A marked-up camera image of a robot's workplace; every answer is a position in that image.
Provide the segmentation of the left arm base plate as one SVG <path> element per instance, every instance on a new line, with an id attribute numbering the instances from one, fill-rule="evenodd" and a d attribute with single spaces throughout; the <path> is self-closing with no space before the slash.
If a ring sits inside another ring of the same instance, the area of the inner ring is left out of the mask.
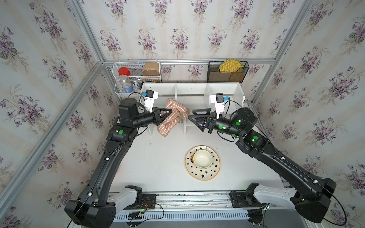
<path id="1" fill-rule="evenodd" d="M 143 193 L 142 196 L 137 197 L 137 200 L 134 204 L 127 206 L 125 210 L 155 209 L 156 197 L 156 194 Z"/>

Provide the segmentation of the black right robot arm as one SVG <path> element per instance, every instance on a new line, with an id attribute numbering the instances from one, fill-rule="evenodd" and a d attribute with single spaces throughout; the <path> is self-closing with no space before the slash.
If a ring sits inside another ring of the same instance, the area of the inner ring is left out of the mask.
<path id="1" fill-rule="evenodd" d="M 230 118 L 220 117 L 210 109 L 198 109 L 193 110 L 188 118 L 202 132 L 205 129 L 209 133 L 216 130 L 232 136 L 239 150 L 271 168 L 292 186 L 279 189 L 253 182 L 244 192 L 247 201 L 294 209 L 313 223 L 322 222 L 330 207 L 336 183 L 305 170 L 276 149 L 264 135 L 256 132 L 253 127 L 258 119 L 249 108 L 236 110 Z"/>

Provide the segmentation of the white wooden bookshelf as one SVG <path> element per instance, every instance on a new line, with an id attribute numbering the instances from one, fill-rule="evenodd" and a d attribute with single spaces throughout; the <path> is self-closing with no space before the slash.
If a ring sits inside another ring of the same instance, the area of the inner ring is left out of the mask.
<path id="1" fill-rule="evenodd" d="M 166 101 L 172 98 L 187 106 L 190 109 L 189 115 L 207 115 L 207 117 L 216 114 L 215 106 L 209 100 L 210 95 L 223 93 L 229 101 L 225 103 L 224 114 L 216 122 L 216 131 L 239 137 L 252 127 L 252 124 L 245 121 L 245 116 L 238 111 L 244 106 L 245 96 L 237 83 L 145 83 L 142 90 L 145 92 L 147 89 L 159 93 L 154 106 L 166 108 Z M 193 114 L 194 109 L 204 108 L 210 108 L 211 113 Z M 181 124 L 184 128 L 196 127 L 188 118 L 177 125 Z"/>

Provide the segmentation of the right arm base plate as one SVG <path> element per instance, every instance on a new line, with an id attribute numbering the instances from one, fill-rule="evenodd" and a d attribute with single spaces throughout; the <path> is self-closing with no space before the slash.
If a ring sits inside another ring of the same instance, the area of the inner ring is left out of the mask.
<path id="1" fill-rule="evenodd" d="M 265 203 L 258 202 L 252 195 L 244 192 L 230 191 L 229 197 L 233 208 L 262 208 Z"/>

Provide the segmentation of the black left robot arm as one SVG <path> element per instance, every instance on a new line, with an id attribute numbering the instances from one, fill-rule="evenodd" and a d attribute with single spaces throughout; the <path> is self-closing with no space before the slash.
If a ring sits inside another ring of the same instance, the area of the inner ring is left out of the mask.
<path id="1" fill-rule="evenodd" d="M 89 183 L 76 200 L 69 200 L 65 206 L 65 212 L 74 224 L 88 228 L 109 228 L 121 210 L 131 205 L 141 205 L 142 189 L 137 186 L 126 186 L 113 199 L 109 198 L 109 190 L 121 161 L 139 135 L 139 128 L 150 124 L 158 126 L 173 111 L 154 107 L 151 111 L 141 113 L 139 107 L 141 103 L 134 98 L 121 101 L 119 115 L 108 133 L 102 157 Z"/>

